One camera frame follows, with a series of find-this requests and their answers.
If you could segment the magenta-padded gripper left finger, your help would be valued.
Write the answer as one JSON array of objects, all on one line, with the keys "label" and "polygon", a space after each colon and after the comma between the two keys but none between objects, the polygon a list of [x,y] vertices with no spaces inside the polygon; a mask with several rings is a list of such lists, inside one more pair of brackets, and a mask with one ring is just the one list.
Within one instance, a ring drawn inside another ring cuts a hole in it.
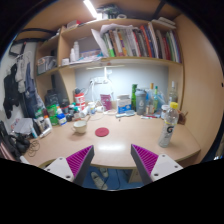
[{"label": "magenta-padded gripper left finger", "polygon": [[57,158],[45,168],[45,171],[81,186],[93,156],[94,146],[90,145],[67,158]]}]

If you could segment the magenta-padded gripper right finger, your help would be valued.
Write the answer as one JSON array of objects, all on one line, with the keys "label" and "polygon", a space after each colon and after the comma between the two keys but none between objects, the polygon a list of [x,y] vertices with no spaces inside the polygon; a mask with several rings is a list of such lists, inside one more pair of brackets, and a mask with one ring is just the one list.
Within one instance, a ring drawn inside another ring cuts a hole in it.
[{"label": "magenta-padded gripper right finger", "polygon": [[155,182],[182,169],[182,166],[168,155],[157,155],[134,144],[131,145],[131,155],[144,185]]}]

